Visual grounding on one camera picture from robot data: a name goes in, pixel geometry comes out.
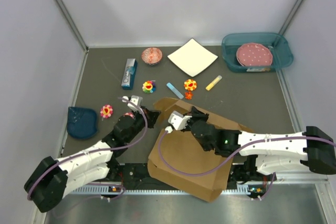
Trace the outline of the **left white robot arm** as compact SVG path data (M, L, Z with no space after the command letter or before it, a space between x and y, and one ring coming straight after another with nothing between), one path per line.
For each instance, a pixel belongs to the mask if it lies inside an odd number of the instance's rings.
M62 158L44 158L24 184L27 199L45 213L83 185L116 179L119 174L116 159L145 137L160 114L142 106L132 115L121 116L113 130L91 147Z

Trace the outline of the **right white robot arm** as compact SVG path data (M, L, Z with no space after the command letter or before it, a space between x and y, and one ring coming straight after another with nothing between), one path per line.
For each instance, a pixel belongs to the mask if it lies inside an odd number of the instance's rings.
M208 123L208 118L208 114L192 107L182 115L182 131L190 131L204 151L214 151L226 159L250 158L252 162L245 166L245 174L252 180L304 167L316 174L335 174L335 142L316 126L284 135L257 134L218 129Z

